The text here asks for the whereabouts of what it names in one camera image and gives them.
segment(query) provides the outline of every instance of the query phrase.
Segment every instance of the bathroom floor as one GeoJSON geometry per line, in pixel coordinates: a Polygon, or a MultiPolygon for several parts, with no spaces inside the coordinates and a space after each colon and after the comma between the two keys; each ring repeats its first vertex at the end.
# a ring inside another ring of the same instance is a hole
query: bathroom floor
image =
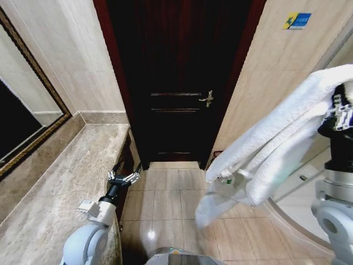
{"type": "Polygon", "coordinates": [[[244,204],[199,231],[194,212],[207,184],[204,171],[149,169],[130,187],[122,214],[124,264],[144,264],[160,247],[183,248],[231,265],[329,265],[244,204]]]}

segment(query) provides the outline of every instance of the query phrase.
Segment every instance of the folded towel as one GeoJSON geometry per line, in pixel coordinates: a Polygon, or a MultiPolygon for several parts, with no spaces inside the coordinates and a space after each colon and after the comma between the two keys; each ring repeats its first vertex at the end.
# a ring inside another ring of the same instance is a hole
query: folded towel
{"type": "Polygon", "coordinates": [[[206,172],[206,181],[213,183],[196,209],[197,225],[209,225],[238,202],[266,201],[309,149],[335,87],[348,81],[353,81],[351,64],[311,73],[222,152],[206,172]]]}

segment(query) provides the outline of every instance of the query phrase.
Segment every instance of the vanity counter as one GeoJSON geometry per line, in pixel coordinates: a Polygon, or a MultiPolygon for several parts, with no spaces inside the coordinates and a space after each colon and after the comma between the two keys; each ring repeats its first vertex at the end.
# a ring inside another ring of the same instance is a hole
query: vanity counter
{"type": "MultiPolygon", "coordinates": [[[[105,194],[107,172],[120,156],[126,124],[87,124],[0,225],[2,264],[59,264],[70,234],[87,223],[83,199],[105,194]]],[[[117,223],[101,264],[120,264],[117,223]]]]}

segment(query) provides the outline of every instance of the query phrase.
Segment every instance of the sign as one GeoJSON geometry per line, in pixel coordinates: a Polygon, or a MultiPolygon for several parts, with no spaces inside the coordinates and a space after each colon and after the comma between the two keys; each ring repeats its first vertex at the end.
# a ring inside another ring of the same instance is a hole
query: sign
{"type": "Polygon", "coordinates": [[[303,29],[311,16],[311,13],[290,13],[283,29],[303,29]]]}

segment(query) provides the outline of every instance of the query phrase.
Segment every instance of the door frame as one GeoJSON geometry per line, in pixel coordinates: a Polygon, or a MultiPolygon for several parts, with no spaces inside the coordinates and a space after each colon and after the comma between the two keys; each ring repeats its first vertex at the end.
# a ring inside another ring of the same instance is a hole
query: door frame
{"type": "MultiPolygon", "coordinates": [[[[117,83],[119,85],[122,100],[125,105],[126,114],[131,126],[131,131],[135,138],[136,147],[141,159],[142,167],[144,169],[148,169],[149,161],[147,159],[147,153],[143,148],[143,142],[141,141],[141,135],[143,134],[143,130],[144,129],[146,130],[147,128],[140,128],[139,125],[136,123],[136,116],[132,106],[129,89],[127,87],[125,74],[122,68],[120,53],[119,53],[119,49],[117,48],[114,29],[110,20],[108,5],[106,3],[107,1],[109,0],[93,0],[93,4],[97,12],[97,16],[98,16],[101,30],[103,32],[105,44],[110,56],[110,61],[113,66],[113,70],[115,73],[117,83]]],[[[208,143],[206,143],[207,146],[205,149],[207,151],[201,158],[201,161],[199,161],[199,166],[201,169],[205,169],[208,159],[211,155],[212,148],[215,144],[215,141],[218,135],[218,131],[220,130],[221,124],[223,122],[223,117],[227,111],[229,102],[231,101],[233,91],[236,87],[245,58],[247,56],[248,50],[253,40],[256,28],[259,24],[259,20],[264,10],[265,3],[266,3],[266,0],[253,0],[250,5],[247,22],[246,22],[244,31],[242,33],[239,47],[236,52],[236,56],[232,65],[230,79],[228,80],[226,89],[224,91],[223,104],[221,106],[220,111],[217,112],[216,114],[216,120],[214,124],[212,124],[213,126],[210,126],[209,128],[211,130],[210,131],[211,139],[209,140],[208,143]]]]}

